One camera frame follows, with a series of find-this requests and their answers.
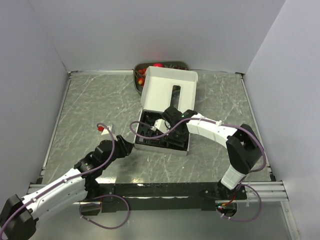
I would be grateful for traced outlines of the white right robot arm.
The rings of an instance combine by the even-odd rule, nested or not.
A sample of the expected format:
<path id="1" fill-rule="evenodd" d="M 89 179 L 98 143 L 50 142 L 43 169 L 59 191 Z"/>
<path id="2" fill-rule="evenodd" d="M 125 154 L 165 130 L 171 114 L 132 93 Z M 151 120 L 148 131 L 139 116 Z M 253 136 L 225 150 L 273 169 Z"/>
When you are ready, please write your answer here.
<path id="1" fill-rule="evenodd" d="M 265 151 L 252 128 L 247 124 L 236 126 L 211 120 L 188 109 L 184 113 L 168 107 L 161 118 L 170 126 L 165 141 L 183 146 L 190 134 L 212 140 L 227 150 L 229 167 L 217 183 L 217 191 L 223 199 L 230 199 L 245 177 L 253 171 Z"/>

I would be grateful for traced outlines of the white hair clipper box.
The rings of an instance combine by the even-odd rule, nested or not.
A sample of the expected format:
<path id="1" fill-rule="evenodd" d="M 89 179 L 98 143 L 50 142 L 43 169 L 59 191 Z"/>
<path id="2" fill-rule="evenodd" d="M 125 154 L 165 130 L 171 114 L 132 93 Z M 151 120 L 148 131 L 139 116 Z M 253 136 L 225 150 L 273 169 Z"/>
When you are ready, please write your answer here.
<path id="1" fill-rule="evenodd" d="M 190 146 L 190 135 L 185 147 L 176 147 L 165 142 L 165 146 L 157 146 L 150 140 L 163 134 L 151 130 L 163 112 L 170 106 L 184 113 L 195 107 L 198 74 L 195 71 L 149 66 L 146 70 L 144 87 L 141 94 L 142 110 L 136 127 L 134 146 L 140 150 L 155 151 L 166 154 L 187 155 Z"/>

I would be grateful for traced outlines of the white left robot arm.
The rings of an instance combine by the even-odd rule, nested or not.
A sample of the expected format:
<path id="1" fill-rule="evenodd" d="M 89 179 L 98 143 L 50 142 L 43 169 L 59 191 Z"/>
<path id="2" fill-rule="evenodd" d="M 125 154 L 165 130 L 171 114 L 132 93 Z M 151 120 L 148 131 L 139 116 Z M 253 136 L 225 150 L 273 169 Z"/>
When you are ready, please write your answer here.
<path id="1" fill-rule="evenodd" d="M 97 178 L 114 160 L 129 156 L 133 147 L 121 135 L 103 140 L 57 180 L 23 197 L 12 195 L 0 213 L 0 235 L 28 240 L 37 223 L 50 214 L 75 202 L 95 200 L 102 192 Z"/>

